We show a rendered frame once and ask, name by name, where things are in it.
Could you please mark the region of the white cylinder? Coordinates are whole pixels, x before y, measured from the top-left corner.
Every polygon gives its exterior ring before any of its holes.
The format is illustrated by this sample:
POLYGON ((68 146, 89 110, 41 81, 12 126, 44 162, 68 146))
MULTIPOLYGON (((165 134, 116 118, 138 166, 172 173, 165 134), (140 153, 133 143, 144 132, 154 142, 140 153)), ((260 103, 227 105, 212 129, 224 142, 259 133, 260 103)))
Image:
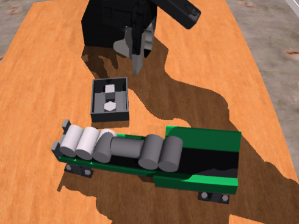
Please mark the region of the white cylinder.
POLYGON ((111 143, 111 153, 114 156, 139 159, 144 140, 114 137, 111 143))

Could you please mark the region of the light grey cylinder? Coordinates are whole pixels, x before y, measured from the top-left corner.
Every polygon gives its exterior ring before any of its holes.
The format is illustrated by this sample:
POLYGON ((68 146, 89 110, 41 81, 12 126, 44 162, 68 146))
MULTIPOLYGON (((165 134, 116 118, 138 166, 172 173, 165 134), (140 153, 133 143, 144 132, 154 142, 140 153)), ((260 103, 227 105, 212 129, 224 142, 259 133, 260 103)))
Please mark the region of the light grey cylinder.
POLYGON ((110 147, 112 139, 118 137, 117 133, 110 129, 102 129, 92 152, 92 157, 103 163, 108 163, 112 156, 110 147))
POLYGON ((68 157, 75 157, 76 147, 84 130, 77 125, 70 125, 59 150, 68 157))
POLYGON ((158 168, 159 158, 162 151, 164 139, 156 134, 148 134, 145 137, 142 151, 139 157, 139 166, 154 170, 158 168))
POLYGON ((76 147, 76 155, 82 159, 91 160, 92 152, 99 134, 100 132, 97 129, 93 127, 86 127, 76 147))
POLYGON ((183 141, 176 136, 168 136, 164 139, 158 167, 165 172, 178 170, 181 158, 183 141))

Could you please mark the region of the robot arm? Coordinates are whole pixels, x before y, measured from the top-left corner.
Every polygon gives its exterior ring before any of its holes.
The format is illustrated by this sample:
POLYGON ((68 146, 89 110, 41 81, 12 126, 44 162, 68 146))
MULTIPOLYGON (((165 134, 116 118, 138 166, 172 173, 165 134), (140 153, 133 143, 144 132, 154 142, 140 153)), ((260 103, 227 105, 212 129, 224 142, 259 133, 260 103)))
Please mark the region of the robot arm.
POLYGON ((201 11, 188 0, 150 0, 186 29, 196 25, 201 11))

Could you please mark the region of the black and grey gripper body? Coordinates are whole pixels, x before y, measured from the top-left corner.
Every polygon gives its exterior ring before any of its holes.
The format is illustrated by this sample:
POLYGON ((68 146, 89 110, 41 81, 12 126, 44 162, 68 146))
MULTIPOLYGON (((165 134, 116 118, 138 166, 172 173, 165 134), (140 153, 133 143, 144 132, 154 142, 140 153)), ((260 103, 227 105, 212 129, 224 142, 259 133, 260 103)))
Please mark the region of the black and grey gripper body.
POLYGON ((143 27, 146 30, 157 12, 157 5, 150 0, 102 0, 103 24, 112 27, 132 27, 139 14, 144 15, 143 27))

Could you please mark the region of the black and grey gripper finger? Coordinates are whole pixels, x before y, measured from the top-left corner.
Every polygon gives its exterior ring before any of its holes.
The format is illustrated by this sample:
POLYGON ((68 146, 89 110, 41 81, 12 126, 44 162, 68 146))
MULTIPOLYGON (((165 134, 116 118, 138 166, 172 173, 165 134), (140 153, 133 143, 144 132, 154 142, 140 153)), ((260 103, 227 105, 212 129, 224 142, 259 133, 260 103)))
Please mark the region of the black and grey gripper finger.
POLYGON ((144 15, 139 14, 136 24, 126 29, 124 39, 115 41, 113 49, 132 60, 134 75, 138 75, 143 67, 143 49, 146 39, 143 27, 144 15))
POLYGON ((151 22, 151 24, 147 27, 147 29, 144 29, 144 33, 146 34, 145 39, 145 47, 144 47, 144 57, 147 58, 150 52, 152 51, 153 47, 153 40, 154 40, 154 33, 156 29, 156 20, 157 20, 157 12, 156 16, 151 22))

